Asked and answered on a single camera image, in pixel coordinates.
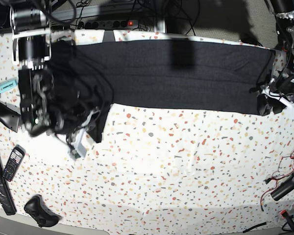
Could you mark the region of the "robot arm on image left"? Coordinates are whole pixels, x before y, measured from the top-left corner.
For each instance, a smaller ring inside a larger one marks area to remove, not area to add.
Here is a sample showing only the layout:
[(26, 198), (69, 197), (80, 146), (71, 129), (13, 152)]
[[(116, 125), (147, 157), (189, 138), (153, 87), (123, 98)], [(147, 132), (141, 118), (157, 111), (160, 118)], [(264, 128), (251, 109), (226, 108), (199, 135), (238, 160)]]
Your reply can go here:
[(87, 150), (81, 143), (90, 129), (99, 107), (80, 99), (81, 92), (68, 79), (56, 82), (47, 65), (52, 57), (51, 43), (63, 37), (52, 36), (51, 24), (71, 25), (77, 10), (72, 1), (73, 15), (60, 20), (53, 16), (50, 0), (6, 0), (10, 7), (13, 40), (13, 62), (19, 70), (21, 118), (30, 136), (44, 132), (55, 137), (64, 135), (63, 143), (74, 160), (85, 157)]

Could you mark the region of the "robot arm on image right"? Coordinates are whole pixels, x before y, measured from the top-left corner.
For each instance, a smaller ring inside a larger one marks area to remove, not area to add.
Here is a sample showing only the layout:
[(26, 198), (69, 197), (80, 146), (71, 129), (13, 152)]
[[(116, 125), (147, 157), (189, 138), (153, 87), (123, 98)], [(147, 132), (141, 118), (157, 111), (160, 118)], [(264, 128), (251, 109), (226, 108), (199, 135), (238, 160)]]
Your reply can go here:
[(287, 109), (294, 119), (294, 0), (267, 0), (268, 10), (276, 20), (278, 48), (285, 52), (285, 62), (277, 75), (260, 83), (257, 111), (261, 116)]

